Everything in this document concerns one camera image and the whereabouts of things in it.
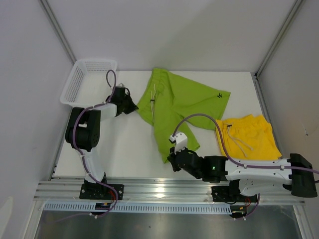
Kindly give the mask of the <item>green fabric shorts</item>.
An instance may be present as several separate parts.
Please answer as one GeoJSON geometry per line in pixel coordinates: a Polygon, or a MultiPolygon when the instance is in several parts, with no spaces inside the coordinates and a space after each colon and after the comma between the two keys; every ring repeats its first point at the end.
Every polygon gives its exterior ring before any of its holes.
{"type": "Polygon", "coordinates": [[[152,125],[163,163],[171,148],[169,137],[178,128],[188,137],[187,147],[196,151],[200,145],[188,124],[178,124],[187,116],[202,113],[219,120],[224,115],[231,93],[154,68],[146,90],[138,102],[138,114],[152,125]]]}

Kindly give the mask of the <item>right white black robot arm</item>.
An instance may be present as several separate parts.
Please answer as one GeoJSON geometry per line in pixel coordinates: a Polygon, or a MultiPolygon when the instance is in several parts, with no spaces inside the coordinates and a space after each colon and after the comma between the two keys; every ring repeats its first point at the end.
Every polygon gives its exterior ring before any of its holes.
{"type": "Polygon", "coordinates": [[[292,153],[288,159],[256,161],[253,165],[245,160],[225,156],[200,157],[196,152],[184,149],[175,152],[171,148],[168,161],[174,172],[184,170],[204,182],[228,182],[228,197],[239,201],[244,196],[259,193],[289,191],[301,198],[317,197],[317,173],[300,154],[292,153]]]}

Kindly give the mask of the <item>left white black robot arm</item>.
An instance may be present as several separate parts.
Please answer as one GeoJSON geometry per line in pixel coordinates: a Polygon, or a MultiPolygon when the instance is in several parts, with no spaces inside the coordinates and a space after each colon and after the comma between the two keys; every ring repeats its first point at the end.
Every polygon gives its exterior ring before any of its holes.
{"type": "Polygon", "coordinates": [[[111,191],[96,150],[100,139],[101,111],[106,110],[108,117],[113,118],[138,109],[129,89],[124,86],[116,86],[114,93],[107,97],[107,103],[88,109],[74,107],[65,133],[66,142],[79,153],[86,173],[81,194],[91,194],[97,199],[105,198],[111,191]]]}

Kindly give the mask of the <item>yellow fabric shorts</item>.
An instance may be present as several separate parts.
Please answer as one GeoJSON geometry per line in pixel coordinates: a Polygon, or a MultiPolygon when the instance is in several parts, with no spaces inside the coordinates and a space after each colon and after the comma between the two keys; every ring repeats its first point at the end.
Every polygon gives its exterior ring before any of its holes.
{"type": "Polygon", "coordinates": [[[278,150],[273,136],[272,125],[263,115],[248,115],[243,118],[217,120],[222,135],[216,131],[221,154],[228,154],[233,159],[272,161],[282,154],[278,150]]]}

